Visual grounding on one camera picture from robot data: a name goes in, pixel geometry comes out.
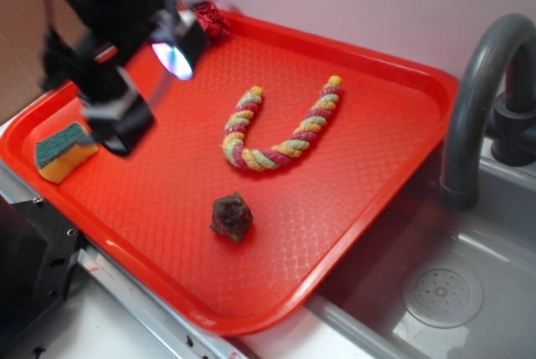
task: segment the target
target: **rope toy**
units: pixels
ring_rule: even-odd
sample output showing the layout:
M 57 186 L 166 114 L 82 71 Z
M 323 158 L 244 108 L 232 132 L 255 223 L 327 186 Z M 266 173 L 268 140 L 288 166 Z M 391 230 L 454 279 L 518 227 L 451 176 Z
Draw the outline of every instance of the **rope toy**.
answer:
M 339 100 L 343 80 L 332 76 L 322 88 L 320 98 L 307 113 L 306 119 L 294 130 L 289 140 L 267 150 L 250 150 L 244 147 L 245 129 L 262 103 L 263 90 L 253 86 L 238 102 L 233 115 L 225 125 L 222 147 L 227 160 L 235 167 L 262 172 L 277 169 L 298 158 L 317 138 L 327 124 Z

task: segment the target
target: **tray rim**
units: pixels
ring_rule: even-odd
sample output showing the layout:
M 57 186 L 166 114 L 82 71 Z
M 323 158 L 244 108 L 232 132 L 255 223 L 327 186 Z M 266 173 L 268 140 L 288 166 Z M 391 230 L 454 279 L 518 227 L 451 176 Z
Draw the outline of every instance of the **tray rim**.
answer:
M 226 336 L 239 336 L 262 331 L 290 315 L 328 274 L 329 271 L 326 269 L 332 269 L 344 253 L 357 242 L 359 236 L 379 215 L 381 209 L 387 205 L 420 164 L 442 142 L 458 83 L 456 79 L 445 72 L 406 59 L 260 21 L 256 18 L 249 18 L 238 13 L 224 12 L 224 15 L 229 20 L 233 33 L 237 35 L 255 38 L 262 43 L 278 47 L 281 46 L 281 43 L 292 40 L 293 46 L 299 44 L 300 48 L 292 48 L 299 54 L 316 59 L 318 56 L 322 56 L 322 60 L 329 60 L 330 63 L 333 63 L 333 59 L 336 60 L 336 64 L 350 69 L 356 69 L 355 65 L 357 64 L 360 72 L 374 71 L 374 77 L 388 81 L 392 81 L 390 76 L 397 74 L 398 79 L 403 80 L 404 83 L 395 82 L 396 84 L 421 90 L 430 95 L 440 107 L 441 112 L 441 119 L 435 129 L 415 148 L 414 153 L 385 183 L 373 201 L 358 214 L 357 219 L 340 235 L 330 250 L 312 267 L 305 279 L 277 307 L 259 315 L 241 319 L 218 315 L 180 285 L 178 281 L 171 279 L 167 273 L 159 270 L 143 254 L 138 252 L 138 257 L 135 257 L 136 251 L 131 252 L 124 246 L 117 246 L 113 240 L 122 240 L 122 238 L 112 229 L 107 226 L 104 229 L 96 229 L 97 227 L 93 226 L 94 232 L 88 239 L 104 250 L 124 269 L 133 269 L 128 270 L 128 272 L 167 302 L 174 310 L 181 312 L 205 330 Z M 81 225 L 80 228 L 84 232 L 83 228 L 89 228 L 89 226 L 84 226 L 84 223 L 89 221 L 82 219 L 80 222 L 80 215 L 77 213 L 80 210 L 84 211 L 84 207 L 73 204 L 77 202 L 67 198 L 56 185 L 43 181 L 39 174 L 32 171 L 32 168 L 25 162 L 19 160 L 16 154 L 22 145 L 22 142 L 17 142 L 17 140 L 21 140 L 22 135 L 27 136 L 34 128 L 35 123 L 42 123 L 57 110 L 69 104 L 75 97 L 75 87 L 71 83 L 67 83 L 53 94 L 46 95 L 23 111 L 0 138 L 0 159 L 3 159 L 13 171 L 43 197 L 49 199 L 52 204 L 56 207 L 62 207 L 64 215 L 75 222 L 77 226 Z

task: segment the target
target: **red tray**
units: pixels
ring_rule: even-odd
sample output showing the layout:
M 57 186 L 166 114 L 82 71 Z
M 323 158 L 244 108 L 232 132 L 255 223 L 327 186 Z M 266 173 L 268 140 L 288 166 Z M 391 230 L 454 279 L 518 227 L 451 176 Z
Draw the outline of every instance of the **red tray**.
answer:
M 34 165 L 35 145 L 82 121 L 67 85 L 11 124 L 0 156 L 83 233 L 171 307 L 223 335 L 259 331 L 320 283 L 441 141 L 457 83 L 420 64 L 226 13 L 230 39 L 175 81 L 157 125 L 134 154 L 104 148 L 61 185 Z M 149 48 L 127 67 L 149 96 L 162 68 Z M 336 114 L 292 165 L 248 173 L 220 144 L 252 85 L 265 89 L 245 144 L 293 132 L 330 75 L 343 78 Z M 255 221 L 241 243 L 209 229 L 212 204 L 235 191 Z

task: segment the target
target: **gray faucet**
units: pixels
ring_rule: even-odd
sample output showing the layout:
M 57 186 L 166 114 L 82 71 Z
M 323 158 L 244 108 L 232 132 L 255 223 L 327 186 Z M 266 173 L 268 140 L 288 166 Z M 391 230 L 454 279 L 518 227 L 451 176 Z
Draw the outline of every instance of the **gray faucet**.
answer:
M 506 75 L 506 90 L 497 90 Z M 499 18 L 486 31 L 461 80 L 443 151 L 441 189 L 446 207 L 478 201 L 478 162 L 484 135 L 493 157 L 509 166 L 536 160 L 536 28 L 521 14 Z

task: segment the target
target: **red cloth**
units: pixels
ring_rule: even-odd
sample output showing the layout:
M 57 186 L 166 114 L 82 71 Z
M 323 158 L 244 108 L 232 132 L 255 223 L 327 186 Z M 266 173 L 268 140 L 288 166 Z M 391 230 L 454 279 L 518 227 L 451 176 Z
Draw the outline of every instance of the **red cloth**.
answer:
M 204 32 L 211 39 L 229 37 L 230 27 L 227 19 L 221 14 L 216 4 L 207 1 L 194 9 Z

